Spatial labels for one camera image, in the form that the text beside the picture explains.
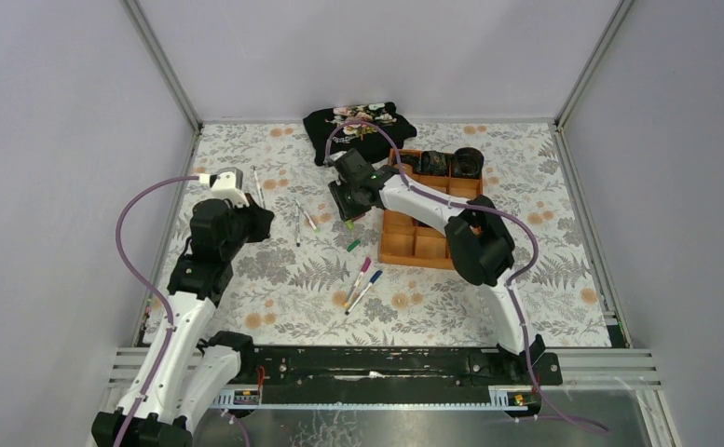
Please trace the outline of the white pen blue cap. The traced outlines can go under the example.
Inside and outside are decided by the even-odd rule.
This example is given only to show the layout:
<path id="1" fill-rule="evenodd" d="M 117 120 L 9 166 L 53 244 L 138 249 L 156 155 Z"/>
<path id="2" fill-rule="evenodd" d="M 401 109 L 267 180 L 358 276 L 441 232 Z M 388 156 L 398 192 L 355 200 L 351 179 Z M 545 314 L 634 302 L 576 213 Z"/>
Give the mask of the white pen blue cap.
<path id="1" fill-rule="evenodd" d="M 347 306 L 345 310 L 345 315 L 349 316 L 350 313 L 354 310 L 354 308 L 360 303 L 364 295 L 369 292 L 369 290 L 376 284 L 376 282 L 379 280 L 379 278 L 382 276 L 383 271 L 377 270 L 375 273 L 370 277 L 367 284 L 362 288 L 362 290 L 357 294 L 355 298 L 352 299 L 350 304 Z"/>

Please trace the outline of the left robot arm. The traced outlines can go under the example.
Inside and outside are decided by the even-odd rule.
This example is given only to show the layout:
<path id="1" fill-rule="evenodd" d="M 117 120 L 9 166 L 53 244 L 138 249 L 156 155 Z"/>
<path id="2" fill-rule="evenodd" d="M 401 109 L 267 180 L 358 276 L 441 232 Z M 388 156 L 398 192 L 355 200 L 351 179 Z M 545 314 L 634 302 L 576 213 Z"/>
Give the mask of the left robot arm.
<path id="1" fill-rule="evenodd" d="M 99 446 L 189 446 L 193 431 L 220 390 L 237 376 L 255 372 L 253 339 L 220 331 L 212 336 L 199 365 L 189 361 L 233 277 L 240 249 L 270 236 L 275 215 L 251 197 L 199 202 L 192 211 L 190 238 L 168 284 L 164 320 L 127 394 L 91 427 Z"/>

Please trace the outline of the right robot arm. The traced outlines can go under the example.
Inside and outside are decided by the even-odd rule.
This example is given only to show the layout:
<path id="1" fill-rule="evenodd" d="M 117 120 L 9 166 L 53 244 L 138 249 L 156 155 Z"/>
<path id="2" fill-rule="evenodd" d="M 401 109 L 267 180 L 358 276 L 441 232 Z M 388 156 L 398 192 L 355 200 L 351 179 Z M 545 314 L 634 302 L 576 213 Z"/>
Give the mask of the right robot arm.
<path id="1" fill-rule="evenodd" d="M 514 239 L 506 225 L 519 226 L 530 242 L 533 232 L 520 220 L 497 210 L 486 196 L 450 196 L 419 183 L 395 166 L 376 168 L 355 149 L 328 156 L 337 178 L 330 192 L 344 220 L 373 208 L 399 212 L 441 233 L 457 273 L 477 287 L 498 327 L 497 346 L 520 369 L 532 373 L 545 350 L 526 316 L 516 280 Z"/>

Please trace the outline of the white pen magenta cap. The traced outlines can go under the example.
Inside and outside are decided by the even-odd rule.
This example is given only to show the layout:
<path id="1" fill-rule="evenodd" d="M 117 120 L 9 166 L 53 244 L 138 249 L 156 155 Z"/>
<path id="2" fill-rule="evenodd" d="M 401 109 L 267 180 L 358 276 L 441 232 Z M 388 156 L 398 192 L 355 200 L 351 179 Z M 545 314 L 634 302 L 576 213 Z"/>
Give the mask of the white pen magenta cap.
<path id="1" fill-rule="evenodd" d="M 353 300 L 354 293 L 359 288 L 365 273 L 367 272 L 367 270 L 370 267 L 371 262 L 372 262 L 371 258 L 369 256 L 366 256 L 357 277 L 354 279 L 354 281 L 351 285 L 351 288 L 348 292 L 346 302 L 343 304 L 345 309 L 348 309 L 350 307 L 350 304 Z"/>

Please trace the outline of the white pen light green cap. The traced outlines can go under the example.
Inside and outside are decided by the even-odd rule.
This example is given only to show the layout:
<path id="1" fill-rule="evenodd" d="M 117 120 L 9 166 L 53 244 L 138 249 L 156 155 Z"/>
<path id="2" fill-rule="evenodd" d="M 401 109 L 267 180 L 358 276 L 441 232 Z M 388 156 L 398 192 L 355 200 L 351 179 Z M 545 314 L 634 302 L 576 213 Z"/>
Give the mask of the white pen light green cap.
<path id="1" fill-rule="evenodd" d="M 304 206 L 301 204 L 301 202 L 300 202 L 299 200 L 295 199 L 295 200 L 294 200 L 294 203 L 295 203 L 297 209 L 299 210 L 299 212 L 305 217 L 305 219 L 306 219 L 307 224 L 309 225 L 309 227 L 310 227 L 314 232 L 319 232 L 320 229 L 319 229 L 318 226 L 315 224 L 314 220 L 312 219 L 312 217 L 310 216 L 310 214 L 307 212 L 307 210 L 304 208 Z"/>

